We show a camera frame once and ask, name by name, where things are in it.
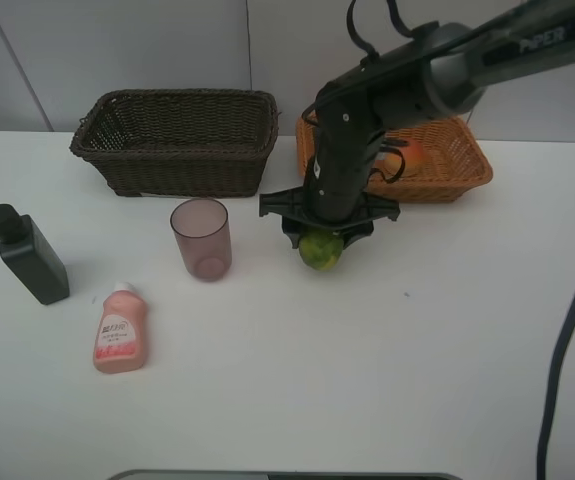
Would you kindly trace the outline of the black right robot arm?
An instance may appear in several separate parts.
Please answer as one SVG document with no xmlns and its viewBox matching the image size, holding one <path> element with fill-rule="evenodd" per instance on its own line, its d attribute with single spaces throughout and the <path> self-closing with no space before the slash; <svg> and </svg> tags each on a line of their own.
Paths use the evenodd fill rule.
<svg viewBox="0 0 575 480">
<path fill-rule="evenodd" d="M 388 131 L 467 113 L 491 85 L 575 63 L 575 1 L 529 1 L 473 29 L 407 29 L 395 3 L 389 10 L 407 43 L 381 54 L 353 37 L 364 58 L 303 112 L 319 133 L 303 184 L 259 199 L 260 214 L 279 215 L 293 244 L 317 227 L 350 245 L 375 220 L 398 217 L 396 201 L 366 192 Z"/>
</svg>

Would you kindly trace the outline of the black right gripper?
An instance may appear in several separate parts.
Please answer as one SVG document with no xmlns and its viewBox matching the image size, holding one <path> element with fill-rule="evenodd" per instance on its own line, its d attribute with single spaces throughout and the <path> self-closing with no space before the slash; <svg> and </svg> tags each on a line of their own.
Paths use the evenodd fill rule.
<svg viewBox="0 0 575 480">
<path fill-rule="evenodd" d="M 395 221 L 399 204 L 365 191 L 385 131 L 381 128 L 320 126 L 314 159 L 303 185 L 259 197 L 259 215 L 282 218 L 282 232 L 298 249 L 312 227 L 340 231 L 343 249 L 370 237 L 373 222 Z"/>
</svg>

